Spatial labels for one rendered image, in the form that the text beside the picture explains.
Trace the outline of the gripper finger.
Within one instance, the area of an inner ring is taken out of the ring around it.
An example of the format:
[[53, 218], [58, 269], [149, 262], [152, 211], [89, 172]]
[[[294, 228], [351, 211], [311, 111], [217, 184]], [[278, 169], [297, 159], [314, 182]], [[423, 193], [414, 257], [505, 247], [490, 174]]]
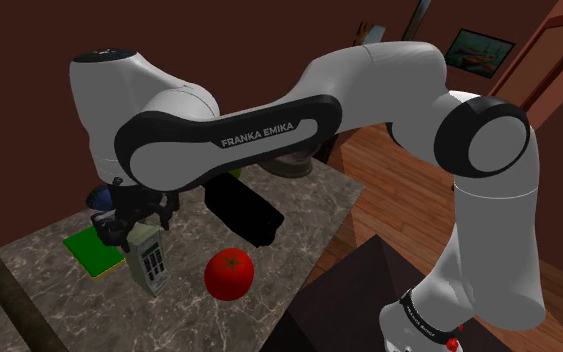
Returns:
[[120, 247], [124, 253], [130, 252], [127, 236], [137, 221], [138, 211], [110, 210], [91, 216], [91, 222], [102, 243]]
[[168, 231], [169, 222], [173, 214], [180, 209], [180, 200], [178, 192], [166, 192], [158, 203], [156, 213], [159, 215], [161, 227]]

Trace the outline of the green and yellow sponge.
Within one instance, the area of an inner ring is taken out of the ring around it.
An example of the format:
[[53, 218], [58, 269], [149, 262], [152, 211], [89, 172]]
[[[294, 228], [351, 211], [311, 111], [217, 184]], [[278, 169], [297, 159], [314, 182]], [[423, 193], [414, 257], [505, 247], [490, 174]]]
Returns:
[[106, 246], [91, 226], [63, 240], [64, 246], [92, 280], [99, 280], [125, 263], [118, 248]]

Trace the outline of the blue round object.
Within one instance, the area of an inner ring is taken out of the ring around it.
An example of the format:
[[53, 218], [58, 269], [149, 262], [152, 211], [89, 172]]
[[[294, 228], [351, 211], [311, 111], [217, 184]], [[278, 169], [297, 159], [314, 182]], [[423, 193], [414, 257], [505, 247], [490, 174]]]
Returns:
[[114, 208], [110, 191], [106, 185], [95, 187], [86, 198], [88, 208], [98, 211], [110, 211]]

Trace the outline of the grey remote control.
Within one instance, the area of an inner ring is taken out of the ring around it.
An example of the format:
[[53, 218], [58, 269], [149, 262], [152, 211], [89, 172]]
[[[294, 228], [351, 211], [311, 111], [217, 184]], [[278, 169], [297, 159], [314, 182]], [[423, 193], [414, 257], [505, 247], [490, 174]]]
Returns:
[[133, 280], [148, 294], [157, 297], [171, 278], [164, 262], [161, 227], [136, 223], [127, 236], [125, 259]]

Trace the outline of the black box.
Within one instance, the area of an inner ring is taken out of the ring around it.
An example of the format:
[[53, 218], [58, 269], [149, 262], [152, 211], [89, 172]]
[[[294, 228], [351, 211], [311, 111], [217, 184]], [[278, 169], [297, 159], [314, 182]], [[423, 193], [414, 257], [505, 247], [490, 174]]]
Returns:
[[267, 200], [230, 173], [203, 184], [205, 205], [231, 231], [254, 247], [269, 246], [284, 221]]

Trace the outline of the red tomato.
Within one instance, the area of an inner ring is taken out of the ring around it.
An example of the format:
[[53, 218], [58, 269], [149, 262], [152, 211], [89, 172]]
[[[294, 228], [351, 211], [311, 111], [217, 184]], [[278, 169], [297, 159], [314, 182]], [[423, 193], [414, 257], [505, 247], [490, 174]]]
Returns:
[[254, 279], [254, 265], [246, 252], [228, 248], [215, 254], [204, 272], [208, 293], [222, 301], [234, 301], [243, 297]]

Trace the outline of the brown bowl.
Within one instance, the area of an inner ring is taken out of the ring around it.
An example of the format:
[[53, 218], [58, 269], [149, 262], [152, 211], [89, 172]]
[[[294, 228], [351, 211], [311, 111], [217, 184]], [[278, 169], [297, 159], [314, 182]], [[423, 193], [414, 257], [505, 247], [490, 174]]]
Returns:
[[258, 165], [270, 174], [282, 178], [301, 178], [312, 171], [314, 151], [303, 150], [261, 161]]

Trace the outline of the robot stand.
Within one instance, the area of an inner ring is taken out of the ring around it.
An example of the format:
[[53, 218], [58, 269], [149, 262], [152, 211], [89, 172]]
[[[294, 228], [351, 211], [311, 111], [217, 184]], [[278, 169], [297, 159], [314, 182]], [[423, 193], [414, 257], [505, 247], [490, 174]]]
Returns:
[[375, 235], [296, 294], [259, 352], [386, 352], [379, 312], [423, 278]]

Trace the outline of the brown door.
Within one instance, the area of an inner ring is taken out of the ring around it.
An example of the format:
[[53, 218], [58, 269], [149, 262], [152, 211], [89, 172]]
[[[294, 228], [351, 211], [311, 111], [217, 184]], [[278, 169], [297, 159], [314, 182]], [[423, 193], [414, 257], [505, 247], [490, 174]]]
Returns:
[[563, 103], [563, 0], [558, 0], [491, 91], [539, 128]]

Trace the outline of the small wall picture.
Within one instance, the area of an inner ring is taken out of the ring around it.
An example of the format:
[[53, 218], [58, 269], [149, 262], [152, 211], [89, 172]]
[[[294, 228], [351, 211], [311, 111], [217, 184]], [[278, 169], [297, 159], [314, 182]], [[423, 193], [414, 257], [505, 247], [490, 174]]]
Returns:
[[386, 28], [368, 22], [361, 22], [353, 40], [354, 46], [361, 46], [382, 41]]

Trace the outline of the teal wall picture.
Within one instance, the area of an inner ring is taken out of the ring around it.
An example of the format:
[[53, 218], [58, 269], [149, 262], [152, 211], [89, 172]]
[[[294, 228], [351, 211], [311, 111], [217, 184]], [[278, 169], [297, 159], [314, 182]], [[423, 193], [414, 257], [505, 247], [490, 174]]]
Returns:
[[447, 65], [492, 78], [515, 44], [467, 29], [460, 29], [446, 54]]

